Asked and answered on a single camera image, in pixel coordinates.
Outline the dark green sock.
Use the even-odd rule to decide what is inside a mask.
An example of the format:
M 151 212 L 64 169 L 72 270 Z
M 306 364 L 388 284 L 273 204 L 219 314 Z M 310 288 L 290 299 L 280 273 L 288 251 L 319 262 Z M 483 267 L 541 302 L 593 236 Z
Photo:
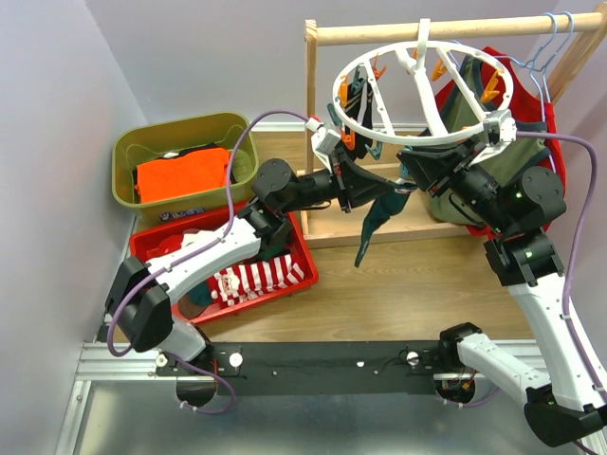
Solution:
M 415 184 L 405 183 L 401 188 L 383 194 L 373 202 L 362 223 L 360 245 L 355 259 L 355 267 L 361 265 L 371 244 L 374 233 L 392 217 L 404 210 L 410 195 L 416 189 L 417 186 Z

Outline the teal clothes peg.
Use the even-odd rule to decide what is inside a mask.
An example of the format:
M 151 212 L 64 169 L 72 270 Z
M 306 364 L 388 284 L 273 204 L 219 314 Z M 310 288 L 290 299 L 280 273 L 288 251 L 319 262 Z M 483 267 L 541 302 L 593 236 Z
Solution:
M 404 165 L 399 167 L 399 178 L 396 180 L 398 192 L 412 192 L 417 189 L 415 180 L 411 177 L 410 171 Z

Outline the white round clip hanger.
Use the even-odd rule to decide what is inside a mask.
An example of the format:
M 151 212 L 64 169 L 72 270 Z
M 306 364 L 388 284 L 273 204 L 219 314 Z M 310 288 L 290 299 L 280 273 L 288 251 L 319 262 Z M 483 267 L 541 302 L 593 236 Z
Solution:
M 502 102 L 496 110 L 509 110 L 509 104 L 513 98 L 513 80 L 510 74 L 506 74 L 506 67 L 493 56 L 480 49 L 445 40 L 437 40 L 436 35 L 432 30 L 433 26 L 434 23 L 427 18 L 419 20 L 418 23 L 413 25 L 413 38 L 409 41 L 403 38 L 388 38 L 385 36 L 388 28 L 386 26 L 381 26 L 379 28 L 380 34 L 383 36 L 380 39 L 383 46 L 357 57 L 344 67 L 341 74 L 334 82 L 332 103 L 336 115 L 340 118 L 343 126 L 347 126 L 351 130 L 380 143 L 406 146 L 449 145 L 463 141 L 479 133 L 482 120 L 487 111 L 480 104 L 479 100 L 476 99 L 473 91 L 470 90 L 466 82 L 459 77 L 459 71 L 454 60 L 451 58 L 452 52 L 461 53 L 470 56 L 471 58 L 478 59 L 494 70 L 494 75 L 497 80 L 504 84 Z M 474 124 L 453 133 L 450 133 L 446 128 L 444 121 L 440 117 L 434 99 L 431 79 L 426 68 L 426 56 L 430 50 L 437 54 L 441 66 L 451 75 L 452 80 L 455 82 L 457 88 L 459 88 L 465 102 L 476 118 Z M 372 60 L 374 58 L 385 54 L 394 54 L 399 64 L 413 77 L 422 112 L 430 130 L 428 136 L 399 136 L 395 133 L 393 123 L 388 114 L 388 109 L 385 106 L 380 88 L 377 84 L 378 75 L 375 74 L 372 66 Z M 383 129 L 380 131 L 364 128 L 357 120 L 348 118 L 343 111 L 346 100 L 344 84 L 347 77 L 355 73 L 358 68 L 364 70 L 367 76 L 367 82 L 371 84 L 373 89 L 377 112 L 383 122 Z

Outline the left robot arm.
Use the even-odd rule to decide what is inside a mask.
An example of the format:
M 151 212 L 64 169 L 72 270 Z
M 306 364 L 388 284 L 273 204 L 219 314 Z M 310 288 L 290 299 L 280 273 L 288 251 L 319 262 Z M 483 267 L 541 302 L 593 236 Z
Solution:
M 344 212 L 385 194 L 404 189 L 358 166 L 343 151 L 328 157 L 326 169 L 296 174 L 281 158 L 265 161 L 252 184 L 253 198 L 240 210 L 229 206 L 222 227 L 161 257 L 124 259 L 111 285 L 105 308 L 112 319 L 107 340 L 120 329 L 128 348 L 144 353 L 160 348 L 177 356 L 187 373 L 203 373 L 211 360 L 206 339 L 185 322 L 174 319 L 173 305 L 215 273 L 267 252 L 292 230 L 289 213 L 337 200 Z

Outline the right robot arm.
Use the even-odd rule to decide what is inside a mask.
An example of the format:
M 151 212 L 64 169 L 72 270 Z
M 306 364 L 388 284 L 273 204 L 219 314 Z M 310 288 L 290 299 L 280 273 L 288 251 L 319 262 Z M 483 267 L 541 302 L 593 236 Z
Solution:
M 498 347 L 472 323 L 443 331 L 438 364 L 469 367 L 518 401 L 533 433 L 551 447 L 606 426 L 606 370 L 571 299 L 573 267 L 564 265 L 544 231 L 566 211 L 561 179 L 530 167 L 501 186 L 476 158 L 484 146 L 469 139 L 450 148 L 405 148 L 398 158 L 431 196 L 459 198 L 492 231 L 484 244 L 490 268 L 522 308 L 546 367 L 539 373 Z

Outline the orange clothes peg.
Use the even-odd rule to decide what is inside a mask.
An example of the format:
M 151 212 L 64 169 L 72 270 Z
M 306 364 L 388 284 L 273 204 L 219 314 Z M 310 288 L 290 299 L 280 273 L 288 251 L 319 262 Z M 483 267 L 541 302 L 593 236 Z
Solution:
M 347 150 L 354 151 L 356 148 L 356 133 L 345 128 L 340 129 L 340 138 Z

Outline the wooden clothes rack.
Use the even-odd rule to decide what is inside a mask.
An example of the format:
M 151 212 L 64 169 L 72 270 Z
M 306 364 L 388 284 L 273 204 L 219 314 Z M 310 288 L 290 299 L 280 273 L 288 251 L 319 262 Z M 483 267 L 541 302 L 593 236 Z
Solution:
M 472 19 L 432 22 L 430 36 L 442 41 L 489 37 L 513 37 L 542 35 L 553 30 L 558 33 L 571 31 L 576 34 L 563 52 L 547 79 L 547 90 L 553 102 L 557 102 L 570 83 L 577 77 L 590 57 L 606 38 L 606 4 L 599 3 L 591 12 L 575 13 L 572 19 L 565 14 L 556 15 L 551 26 L 546 15 L 510 17 L 499 19 Z M 314 19 L 304 21 L 305 40 L 305 93 L 306 112 L 316 110 L 317 51 L 322 46 L 380 45 L 414 38 L 418 24 L 386 24 L 346 27 L 320 27 Z M 360 240 L 360 228 L 354 222 L 343 222 L 337 215 L 315 215 L 312 211 L 301 214 L 303 235 L 312 248 L 353 246 Z M 430 239 L 466 235 L 463 226 L 438 222 L 431 217 L 419 196 L 400 214 L 374 232 L 372 240 L 389 243 L 417 239 Z

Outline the black striped sock pair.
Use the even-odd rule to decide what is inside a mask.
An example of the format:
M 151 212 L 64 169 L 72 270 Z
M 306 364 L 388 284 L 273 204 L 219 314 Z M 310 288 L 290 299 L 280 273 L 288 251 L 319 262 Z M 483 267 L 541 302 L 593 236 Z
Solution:
M 371 84 L 366 78 L 362 78 L 358 72 L 355 72 L 354 79 L 347 86 L 347 100 L 343 107 L 344 113 L 348 118 L 359 120 L 360 109 L 364 108 L 362 120 L 360 124 L 369 130 L 373 128 L 372 108 L 374 102 L 374 92 Z M 349 127 L 342 127 L 346 130 L 351 130 Z M 356 133 L 356 148 L 354 151 L 347 150 L 340 141 L 340 146 L 345 150 L 352 160 L 363 159 L 373 145 L 373 140 L 360 133 Z

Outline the red white striped santa sock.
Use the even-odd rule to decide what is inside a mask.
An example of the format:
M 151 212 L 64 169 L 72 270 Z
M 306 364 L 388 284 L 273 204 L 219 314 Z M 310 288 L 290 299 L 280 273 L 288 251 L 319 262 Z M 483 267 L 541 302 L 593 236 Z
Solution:
M 291 254 L 267 261 L 237 264 L 206 280 L 213 303 L 230 307 L 287 289 L 304 280 L 304 270 Z

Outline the red plastic tray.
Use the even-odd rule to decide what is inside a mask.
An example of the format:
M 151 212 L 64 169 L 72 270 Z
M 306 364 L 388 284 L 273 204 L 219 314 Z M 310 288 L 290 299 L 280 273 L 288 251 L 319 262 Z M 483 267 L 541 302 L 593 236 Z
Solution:
M 142 261 L 153 259 L 165 249 L 175 250 L 176 241 L 182 239 L 186 231 L 218 228 L 228 221 L 228 217 L 229 210 L 223 207 L 141 230 L 131 236 L 130 252 Z M 275 283 L 272 289 L 264 291 L 258 296 L 250 295 L 244 300 L 236 300 L 233 305 L 215 299 L 206 307 L 200 306 L 198 308 L 200 313 L 192 318 L 182 313 L 178 306 L 173 307 L 174 314 L 194 325 L 204 324 L 235 315 L 268 301 L 290 296 L 314 285 L 319 279 L 319 272 L 304 239 L 298 218 L 294 213 L 290 213 L 288 219 L 292 223 L 293 229 L 290 239 L 285 244 L 286 254 L 280 257 L 281 269 L 285 272 L 284 277 L 286 278 L 284 284 Z

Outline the olive green plastic bin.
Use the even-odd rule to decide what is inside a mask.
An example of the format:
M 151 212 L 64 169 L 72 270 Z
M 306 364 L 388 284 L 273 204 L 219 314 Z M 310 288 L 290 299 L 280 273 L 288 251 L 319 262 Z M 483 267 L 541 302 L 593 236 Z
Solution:
M 226 184 L 230 185 L 232 201 L 238 204 L 250 199 L 260 159 L 252 135 L 247 135 L 241 145 L 236 144 L 247 127 L 245 117 L 220 112 L 146 125 L 125 133 L 112 152 L 112 192 L 116 201 L 152 227 L 226 206 L 225 186 L 152 203 L 140 203 L 134 190 L 138 164 L 212 146 L 231 152 Z

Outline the orange folded garment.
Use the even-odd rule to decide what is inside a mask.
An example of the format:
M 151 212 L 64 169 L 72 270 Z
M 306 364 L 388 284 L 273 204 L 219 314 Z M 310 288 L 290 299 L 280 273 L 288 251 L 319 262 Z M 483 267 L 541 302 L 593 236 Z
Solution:
M 138 164 L 134 190 L 140 203 L 152 203 L 225 186 L 231 152 L 222 147 L 194 149 Z

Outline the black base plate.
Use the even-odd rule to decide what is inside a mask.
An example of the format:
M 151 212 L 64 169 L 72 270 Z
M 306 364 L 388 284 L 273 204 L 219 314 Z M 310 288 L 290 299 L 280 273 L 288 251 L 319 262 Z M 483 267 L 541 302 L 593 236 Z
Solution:
M 455 373 L 435 340 L 216 342 L 198 364 L 241 396 L 433 394 L 434 377 Z

